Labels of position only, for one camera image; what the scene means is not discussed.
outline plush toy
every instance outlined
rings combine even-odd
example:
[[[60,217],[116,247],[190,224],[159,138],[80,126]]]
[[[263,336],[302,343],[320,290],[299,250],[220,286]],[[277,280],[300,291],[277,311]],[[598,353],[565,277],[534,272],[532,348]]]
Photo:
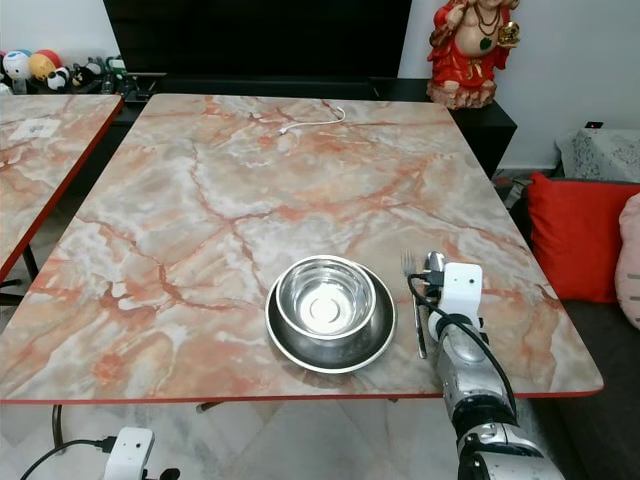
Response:
[[[55,72],[56,68],[61,66],[60,57],[52,50],[38,50],[29,57],[31,73],[41,82],[44,82],[51,72]]]
[[[93,58],[89,57],[87,60],[88,62],[85,65],[86,68],[91,70],[96,75],[102,75],[104,73],[105,66],[102,58],[96,57],[94,60]]]
[[[55,71],[49,72],[45,83],[47,87],[56,92],[61,92],[67,86],[69,81],[69,70],[66,67],[56,68]]]
[[[631,325],[640,330],[640,194],[627,201],[619,221],[623,245],[616,268],[616,294]]]
[[[4,72],[4,65],[2,64],[2,60],[4,60],[6,53],[5,52],[0,52],[0,95],[11,95],[13,92],[11,91],[11,88],[9,87],[9,85],[5,84],[5,72]]]
[[[12,80],[29,80],[31,78],[29,56],[31,53],[28,50],[13,50],[5,55],[2,65]]]
[[[73,66],[73,75],[71,77],[71,84],[76,88],[81,88],[89,85],[96,79],[96,74],[93,73],[87,67],[81,67],[77,63]]]

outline metal plate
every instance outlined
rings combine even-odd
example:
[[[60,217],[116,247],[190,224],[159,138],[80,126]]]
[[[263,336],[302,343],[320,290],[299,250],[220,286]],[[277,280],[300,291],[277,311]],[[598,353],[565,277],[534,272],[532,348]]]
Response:
[[[354,335],[349,342],[319,342],[300,336],[281,317],[275,299],[275,287],[267,297],[265,319],[276,347],[292,362],[321,373],[353,372],[369,365],[387,349],[396,330],[395,304],[387,287],[371,270],[362,267],[371,278],[377,295],[371,327]]]

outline charging cable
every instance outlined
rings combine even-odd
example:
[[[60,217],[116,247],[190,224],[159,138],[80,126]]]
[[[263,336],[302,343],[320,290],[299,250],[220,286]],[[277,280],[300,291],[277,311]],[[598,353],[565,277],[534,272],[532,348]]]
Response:
[[[289,130],[291,130],[292,128],[296,128],[296,127],[305,127],[305,126],[310,126],[310,125],[333,125],[334,123],[342,123],[346,120],[347,118],[347,112],[345,112],[342,108],[340,107],[336,107],[337,110],[340,111],[340,113],[342,113],[342,118],[340,118],[339,120],[332,120],[330,122],[303,122],[303,123],[295,123],[293,125],[289,125],[288,127],[284,127],[281,128],[280,130],[278,130],[278,133],[280,135],[285,135]]]
[[[107,437],[104,440],[71,440],[70,442],[63,443],[62,445],[49,450],[42,457],[40,457],[29,469],[20,477],[20,480],[27,480],[33,471],[40,466],[42,462],[52,457],[61,450],[65,450],[73,445],[91,445],[101,449],[104,453],[111,453],[113,446],[116,443],[116,437]]]

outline white floor tile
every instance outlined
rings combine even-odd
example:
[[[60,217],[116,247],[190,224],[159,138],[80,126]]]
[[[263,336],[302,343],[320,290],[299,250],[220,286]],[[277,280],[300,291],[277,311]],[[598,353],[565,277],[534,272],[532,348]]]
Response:
[[[14,479],[20,478],[22,472],[18,473],[17,470],[14,470],[11,465],[9,465],[8,461],[3,461],[2,458],[2,447],[0,445],[0,478]]]
[[[8,464],[19,473],[19,478],[41,455],[52,448],[50,422],[32,430],[16,447],[2,448],[0,464]],[[70,447],[63,455],[54,455],[40,465],[29,480],[52,480],[58,478],[82,478],[99,480],[102,478],[107,457],[89,445]]]
[[[336,402],[287,402],[227,470],[228,479],[401,479]]]
[[[399,400],[387,405],[391,456],[415,480],[456,478],[456,436],[440,399]]]
[[[268,422],[275,415],[284,402],[251,402],[254,410],[263,422]]]
[[[389,455],[389,423],[387,404],[389,400],[339,400],[349,420],[356,426],[365,441],[376,454]]]
[[[249,402],[223,403],[199,415],[216,434],[210,446],[223,466],[242,454],[265,425]]]
[[[42,425],[50,422],[51,407],[41,405],[0,405],[0,434],[15,447]]]

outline paper on table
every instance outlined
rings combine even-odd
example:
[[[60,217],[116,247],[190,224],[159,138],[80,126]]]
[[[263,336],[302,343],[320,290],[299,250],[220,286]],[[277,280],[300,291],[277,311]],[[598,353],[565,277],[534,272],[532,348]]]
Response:
[[[9,137],[9,140],[25,138],[50,138],[58,129],[60,120],[50,118],[33,118],[25,120]]]

